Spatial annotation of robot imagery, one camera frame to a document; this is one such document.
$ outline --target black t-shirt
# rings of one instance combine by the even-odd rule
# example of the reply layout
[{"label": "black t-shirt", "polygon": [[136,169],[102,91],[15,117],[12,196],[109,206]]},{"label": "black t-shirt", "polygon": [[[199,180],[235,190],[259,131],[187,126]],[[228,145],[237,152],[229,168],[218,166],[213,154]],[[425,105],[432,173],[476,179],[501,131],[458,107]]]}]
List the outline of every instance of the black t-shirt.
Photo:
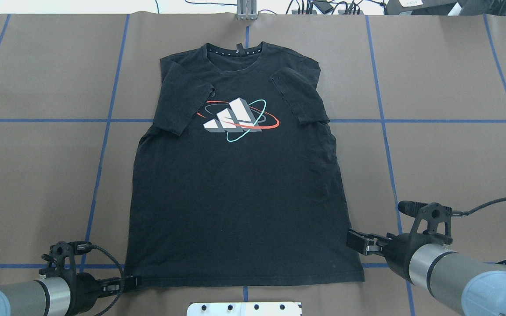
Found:
[{"label": "black t-shirt", "polygon": [[262,42],[161,59],[139,142],[126,274],[147,286],[364,280],[318,63]]}]

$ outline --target white paper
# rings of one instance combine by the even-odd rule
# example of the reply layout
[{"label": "white paper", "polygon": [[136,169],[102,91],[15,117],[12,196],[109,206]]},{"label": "white paper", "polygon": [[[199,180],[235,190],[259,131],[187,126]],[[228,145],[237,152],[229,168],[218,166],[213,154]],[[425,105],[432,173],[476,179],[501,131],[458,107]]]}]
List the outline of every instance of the white paper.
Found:
[{"label": "white paper", "polygon": [[399,3],[401,4],[402,7],[407,8],[407,7],[421,6],[423,4],[423,1],[422,0],[399,0]]}]

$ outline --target neckline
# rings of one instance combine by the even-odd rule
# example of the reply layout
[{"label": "neckline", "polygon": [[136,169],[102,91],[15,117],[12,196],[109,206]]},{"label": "neckline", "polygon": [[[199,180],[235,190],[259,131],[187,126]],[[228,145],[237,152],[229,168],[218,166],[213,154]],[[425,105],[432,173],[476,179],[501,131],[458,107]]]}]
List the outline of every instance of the neckline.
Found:
[{"label": "neckline", "polygon": [[[204,61],[208,64],[210,68],[212,68],[214,71],[218,72],[219,74],[223,75],[239,75],[244,74],[247,72],[250,72],[251,70],[254,70],[255,68],[259,67],[260,64],[262,64],[261,60],[263,60],[263,57],[267,54],[267,43],[261,42],[261,44],[251,47],[251,48],[245,48],[245,56],[240,56],[239,53],[237,53],[236,50],[228,50],[227,48],[221,48],[216,45],[206,43],[202,46],[202,57]],[[213,62],[208,58],[209,52],[218,52],[219,54],[222,54],[223,56],[229,56],[229,58],[243,58],[247,56],[252,56],[253,54],[259,54],[259,57],[247,66],[246,68],[239,69],[239,70],[221,70],[218,68]]]}]

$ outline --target shirt sleeve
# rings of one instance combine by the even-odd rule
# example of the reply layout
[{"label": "shirt sleeve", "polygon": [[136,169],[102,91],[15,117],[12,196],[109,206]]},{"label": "shirt sleeve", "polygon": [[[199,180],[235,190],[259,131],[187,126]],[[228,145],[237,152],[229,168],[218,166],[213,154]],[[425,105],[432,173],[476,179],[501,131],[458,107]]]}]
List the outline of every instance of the shirt sleeve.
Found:
[{"label": "shirt sleeve", "polygon": [[212,84],[176,62],[162,58],[161,92],[153,126],[180,136],[213,92]]},{"label": "shirt sleeve", "polygon": [[300,124],[329,122],[323,101],[315,90],[320,72],[318,63],[306,58],[294,69],[284,67],[271,75],[273,84]]}]

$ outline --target teal orbit line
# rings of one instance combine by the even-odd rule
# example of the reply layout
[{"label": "teal orbit line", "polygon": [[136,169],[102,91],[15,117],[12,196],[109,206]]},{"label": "teal orbit line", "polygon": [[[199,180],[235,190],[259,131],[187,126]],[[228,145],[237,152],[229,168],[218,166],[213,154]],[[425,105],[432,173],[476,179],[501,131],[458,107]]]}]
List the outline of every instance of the teal orbit line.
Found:
[{"label": "teal orbit line", "polygon": [[[257,116],[257,120],[255,120],[255,122],[253,123],[253,125],[257,125],[257,123],[259,122],[259,120],[261,119],[261,116],[263,116],[263,114],[265,113],[265,109],[267,108],[267,102],[263,99],[259,99],[259,100],[255,100],[253,102],[251,102],[250,104],[247,104],[247,106],[250,106],[252,104],[255,104],[259,101],[262,101],[263,103],[265,103],[265,105],[263,105],[263,110],[261,111],[261,113],[259,114],[259,116]],[[251,131],[251,129],[248,129],[247,132],[241,134],[241,136],[239,136],[238,138],[235,138],[235,140],[229,140],[229,132],[225,132],[225,138],[228,142],[237,142],[238,140],[240,140],[243,136],[245,136],[247,133],[249,133],[249,131]]]}]

